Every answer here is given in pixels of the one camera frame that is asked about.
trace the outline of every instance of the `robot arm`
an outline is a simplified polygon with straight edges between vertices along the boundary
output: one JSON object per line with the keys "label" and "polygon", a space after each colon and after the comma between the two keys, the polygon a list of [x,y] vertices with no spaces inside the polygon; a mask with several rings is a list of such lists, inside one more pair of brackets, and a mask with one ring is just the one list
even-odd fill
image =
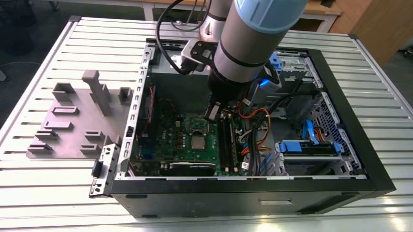
{"label": "robot arm", "polygon": [[[234,0],[213,60],[207,63],[211,67],[207,120],[217,119],[229,101],[238,100],[250,87],[287,30],[299,19],[305,4],[306,0]],[[199,52],[191,50],[190,56],[205,63]]]}

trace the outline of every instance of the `floor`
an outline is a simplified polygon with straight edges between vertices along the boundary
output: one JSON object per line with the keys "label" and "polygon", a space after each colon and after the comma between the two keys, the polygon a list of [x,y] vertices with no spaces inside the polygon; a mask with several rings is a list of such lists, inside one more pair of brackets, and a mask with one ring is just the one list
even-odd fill
{"label": "floor", "polygon": [[[35,1],[32,9],[37,17],[37,23],[27,28],[35,49],[29,54],[19,57],[9,56],[0,51],[0,66],[15,61],[41,63],[71,15],[144,20],[140,8],[64,2],[59,5],[60,10],[55,12],[51,10],[47,1]],[[155,18],[160,13],[162,9],[156,9],[154,12]],[[184,20],[187,12],[175,11],[171,13],[170,18]],[[406,59],[397,53],[384,69],[408,102],[413,105],[413,82],[410,81],[413,78],[413,59]],[[1,126],[36,73],[37,65],[33,63],[12,64],[0,67],[0,70],[9,77],[8,82],[0,85]]]}

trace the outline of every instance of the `aluminum table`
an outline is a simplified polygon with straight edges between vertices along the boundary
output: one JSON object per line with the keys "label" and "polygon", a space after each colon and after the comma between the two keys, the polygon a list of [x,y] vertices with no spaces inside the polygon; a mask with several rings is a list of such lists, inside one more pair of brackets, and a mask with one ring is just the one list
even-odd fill
{"label": "aluminum table", "polygon": [[[33,134],[53,101],[52,88],[100,71],[110,89],[135,87],[155,22],[72,17],[0,130],[0,230],[63,231],[412,231],[413,110],[357,39],[290,31],[285,47],[319,49],[365,128],[397,191],[325,215],[135,219],[114,199],[90,199],[92,160],[29,160]],[[162,27],[162,37],[198,37]]]}

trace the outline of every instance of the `green circuit board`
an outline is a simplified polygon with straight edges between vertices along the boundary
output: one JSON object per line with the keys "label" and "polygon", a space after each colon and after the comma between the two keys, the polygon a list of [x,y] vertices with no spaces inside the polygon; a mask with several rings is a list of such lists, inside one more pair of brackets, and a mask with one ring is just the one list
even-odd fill
{"label": "green circuit board", "polygon": [[[192,139],[205,141],[205,148],[192,149]],[[160,116],[154,159],[209,161],[219,165],[217,125],[210,124],[201,115],[186,114]]]}
{"label": "green circuit board", "polygon": [[151,160],[139,164],[146,176],[158,176],[159,163],[164,161],[213,163],[218,176],[239,175],[221,167],[218,124],[207,122],[199,114],[162,114],[154,150],[139,146],[136,150],[140,158],[144,152],[151,152]]}

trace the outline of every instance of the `blue plastic latch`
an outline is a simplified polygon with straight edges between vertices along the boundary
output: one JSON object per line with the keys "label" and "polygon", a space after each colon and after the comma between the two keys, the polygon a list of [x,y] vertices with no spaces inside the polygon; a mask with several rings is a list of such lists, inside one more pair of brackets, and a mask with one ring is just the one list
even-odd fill
{"label": "blue plastic latch", "polygon": [[279,145],[279,151],[285,152],[286,151],[285,144],[283,143],[278,143],[278,145]]}
{"label": "blue plastic latch", "polygon": [[318,142],[315,135],[314,135],[315,132],[314,132],[313,122],[309,119],[303,122],[303,126],[302,126],[302,138],[303,139],[306,138],[307,133],[310,135],[310,140],[313,141],[314,144],[318,145],[319,142]]}
{"label": "blue plastic latch", "polygon": [[282,71],[282,61],[279,61],[278,55],[277,55],[275,52],[273,53],[273,55],[270,57],[270,63],[274,66],[277,72],[281,72]]}
{"label": "blue plastic latch", "polygon": [[336,154],[340,154],[341,153],[340,143],[333,143],[333,147],[334,147],[334,150],[336,150]]}
{"label": "blue plastic latch", "polygon": [[283,142],[287,152],[302,152],[299,142]]}

